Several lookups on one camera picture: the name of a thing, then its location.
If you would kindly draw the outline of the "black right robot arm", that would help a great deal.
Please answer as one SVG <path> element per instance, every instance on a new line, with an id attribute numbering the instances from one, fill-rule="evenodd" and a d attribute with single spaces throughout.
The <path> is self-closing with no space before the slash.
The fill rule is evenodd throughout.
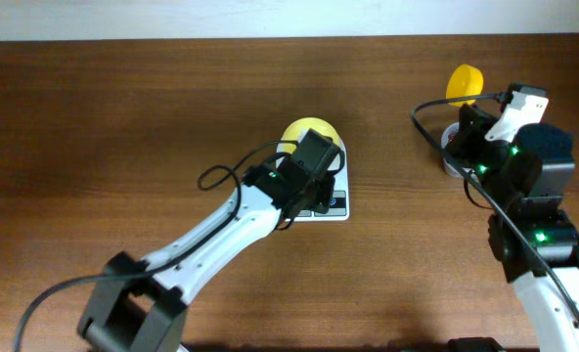
<path id="1" fill-rule="evenodd" d="M 490 217 L 488 241 L 541 350 L 579 351 L 579 233 L 559 207 L 575 169 L 572 138 L 538 122 L 511 141 L 489 141 L 497 121 L 463 105 L 445 149 L 509 217 Z"/>

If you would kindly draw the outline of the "yellow plastic measuring scoop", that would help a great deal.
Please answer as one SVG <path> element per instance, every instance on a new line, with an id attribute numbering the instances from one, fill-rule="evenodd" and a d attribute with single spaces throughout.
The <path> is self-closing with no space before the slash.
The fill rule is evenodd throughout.
<path id="1" fill-rule="evenodd" d="M 446 99 L 480 95 L 484 77 L 480 69 L 462 64 L 450 76 L 446 89 Z"/>

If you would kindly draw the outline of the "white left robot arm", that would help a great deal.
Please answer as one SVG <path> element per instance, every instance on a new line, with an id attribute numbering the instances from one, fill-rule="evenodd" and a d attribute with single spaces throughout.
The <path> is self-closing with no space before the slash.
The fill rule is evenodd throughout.
<path id="1" fill-rule="evenodd" d="M 347 167 L 320 171 L 273 154 L 182 238 L 136 262 L 121 252 L 105 266 L 77 326 L 97 351 L 181 351 L 187 310 L 201 289 L 248 246 L 292 222 L 318 221 L 345 207 Z"/>

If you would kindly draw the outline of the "yellow plastic bowl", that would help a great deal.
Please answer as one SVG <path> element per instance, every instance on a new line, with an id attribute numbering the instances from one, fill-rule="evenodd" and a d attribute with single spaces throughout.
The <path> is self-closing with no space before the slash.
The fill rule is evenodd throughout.
<path id="1" fill-rule="evenodd" d="M 330 137 L 333 142 L 344 149 L 343 142 L 335 128 L 326 120 L 318 117 L 303 117 L 294 121 L 284 132 L 278 145 L 277 151 L 292 154 L 296 149 L 295 142 L 300 142 L 310 129 L 315 130 L 325 137 Z"/>

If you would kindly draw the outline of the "white digital kitchen scale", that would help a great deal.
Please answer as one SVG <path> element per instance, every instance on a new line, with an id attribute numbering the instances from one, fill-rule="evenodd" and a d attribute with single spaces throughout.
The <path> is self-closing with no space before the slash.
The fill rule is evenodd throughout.
<path id="1" fill-rule="evenodd" d="M 327 213 L 317 213 L 314 210 L 303 209 L 294 219 L 298 222 L 335 222 L 345 221 L 350 215 L 350 200 L 349 200 L 349 182 L 348 182 L 348 163 L 347 155 L 340 158 L 338 154 L 335 160 L 329 167 L 329 171 L 336 171 L 344 165 L 341 170 L 334 176 L 334 191 L 330 202 L 330 207 Z"/>

